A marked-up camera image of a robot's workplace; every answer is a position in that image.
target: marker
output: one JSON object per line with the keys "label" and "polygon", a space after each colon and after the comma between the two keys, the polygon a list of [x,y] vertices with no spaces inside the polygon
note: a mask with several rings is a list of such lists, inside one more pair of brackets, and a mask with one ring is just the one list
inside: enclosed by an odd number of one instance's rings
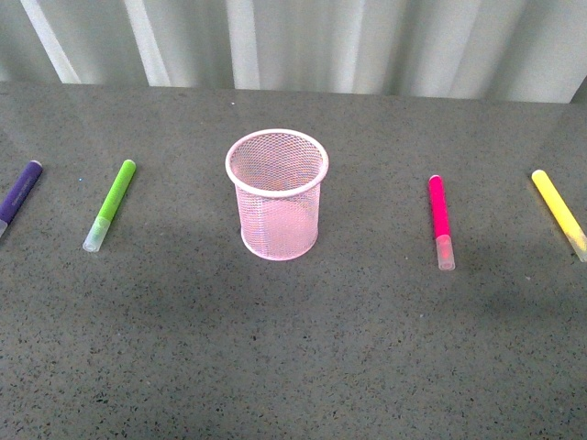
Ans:
{"label": "marker", "polygon": [[92,229],[90,229],[88,237],[83,242],[84,250],[87,250],[88,252],[97,252],[100,250],[104,237],[106,237],[108,228],[112,223],[112,219],[118,210],[120,202],[122,202],[122,198],[127,191],[128,184],[130,183],[136,169],[137,165],[130,159],[125,160],[122,167],[120,167],[120,171],[112,184],[112,188],[110,188],[110,191],[104,200],[104,204],[94,220]]}
{"label": "marker", "polygon": [[8,228],[8,225],[12,223],[15,215],[25,202],[25,199],[32,190],[33,186],[37,182],[40,174],[43,172],[43,167],[36,160],[32,160],[27,164],[25,169],[22,170],[20,176],[18,176],[12,189],[8,192],[8,195],[0,204],[0,237],[4,234],[4,231]]}
{"label": "marker", "polygon": [[587,262],[587,237],[583,234],[577,220],[570,213],[567,204],[560,197],[548,175],[543,170],[536,170],[532,173],[532,181],[550,208],[550,212],[559,222],[560,229],[567,236],[572,248],[575,249],[579,260],[583,263]]}
{"label": "marker", "polygon": [[438,268],[440,270],[455,269],[455,256],[450,241],[449,211],[444,195],[442,178],[434,175],[428,181],[432,218],[434,221],[434,239],[437,242]]}

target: clear marker cap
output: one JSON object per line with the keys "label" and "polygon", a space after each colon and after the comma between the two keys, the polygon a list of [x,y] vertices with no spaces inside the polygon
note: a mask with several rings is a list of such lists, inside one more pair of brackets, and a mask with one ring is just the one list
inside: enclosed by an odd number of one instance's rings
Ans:
{"label": "clear marker cap", "polygon": [[570,241],[570,245],[575,250],[577,257],[579,257],[579,261],[581,263],[587,262],[587,236],[583,234],[581,228],[578,227],[577,230],[567,233],[567,238]]}
{"label": "clear marker cap", "polygon": [[5,222],[4,220],[0,220],[0,237],[2,236],[2,234],[4,234],[4,231],[6,231],[7,227],[8,227],[8,223]]}
{"label": "clear marker cap", "polygon": [[455,254],[452,251],[450,236],[437,237],[438,268],[440,270],[455,269]]}
{"label": "clear marker cap", "polygon": [[97,252],[100,250],[109,227],[110,222],[107,219],[100,216],[96,217],[92,229],[90,229],[88,236],[83,242],[83,250],[87,250],[88,252]]}

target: pink marker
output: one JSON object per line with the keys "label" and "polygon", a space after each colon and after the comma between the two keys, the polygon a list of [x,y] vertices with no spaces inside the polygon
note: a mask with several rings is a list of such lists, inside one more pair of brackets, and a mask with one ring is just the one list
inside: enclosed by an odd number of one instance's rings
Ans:
{"label": "pink marker", "polygon": [[449,211],[444,195],[442,178],[434,175],[428,181],[432,218],[434,220],[434,238],[437,241],[438,267],[440,270],[455,269],[455,256],[450,241]]}

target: green marker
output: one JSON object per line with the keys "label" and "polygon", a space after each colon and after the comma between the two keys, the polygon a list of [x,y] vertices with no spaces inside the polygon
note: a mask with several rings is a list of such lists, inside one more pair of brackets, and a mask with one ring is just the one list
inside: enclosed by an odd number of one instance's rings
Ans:
{"label": "green marker", "polygon": [[108,228],[112,223],[112,219],[118,210],[120,202],[122,202],[122,198],[127,191],[128,184],[130,183],[136,169],[137,165],[130,159],[125,160],[122,167],[120,167],[120,171],[112,184],[112,188],[110,188],[110,191],[104,200],[104,204],[94,220],[92,229],[90,229],[88,237],[83,242],[84,250],[87,250],[88,252],[97,252],[100,250],[104,237],[106,237],[106,232],[108,232]]}

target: gray countertop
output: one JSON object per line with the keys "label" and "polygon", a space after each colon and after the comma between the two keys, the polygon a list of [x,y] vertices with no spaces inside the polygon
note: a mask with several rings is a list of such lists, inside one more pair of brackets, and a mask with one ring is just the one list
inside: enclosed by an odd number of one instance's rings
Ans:
{"label": "gray countertop", "polygon": [[[272,127],[331,162],[289,262],[242,244],[224,169]],[[0,438],[587,438],[587,265],[529,178],[587,227],[587,106],[2,83],[0,157],[1,197],[44,166],[0,240]]]}

